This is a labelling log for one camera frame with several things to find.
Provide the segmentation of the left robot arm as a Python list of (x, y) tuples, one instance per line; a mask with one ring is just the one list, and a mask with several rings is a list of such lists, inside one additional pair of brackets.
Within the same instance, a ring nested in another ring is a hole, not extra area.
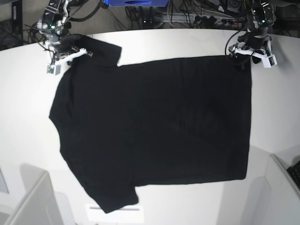
[(246, 45), (253, 49), (262, 48), (269, 28), (276, 18), (271, 4), (261, 0), (245, 0), (247, 10)]

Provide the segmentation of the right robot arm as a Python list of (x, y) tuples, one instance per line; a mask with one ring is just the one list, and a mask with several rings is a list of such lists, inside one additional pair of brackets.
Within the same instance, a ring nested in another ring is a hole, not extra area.
[(71, 51), (72, 40), (68, 37), (71, 28), (70, 11), (72, 7), (79, 8), (83, 4), (83, 0), (51, 0), (39, 19), (37, 29), (56, 55), (64, 55)]

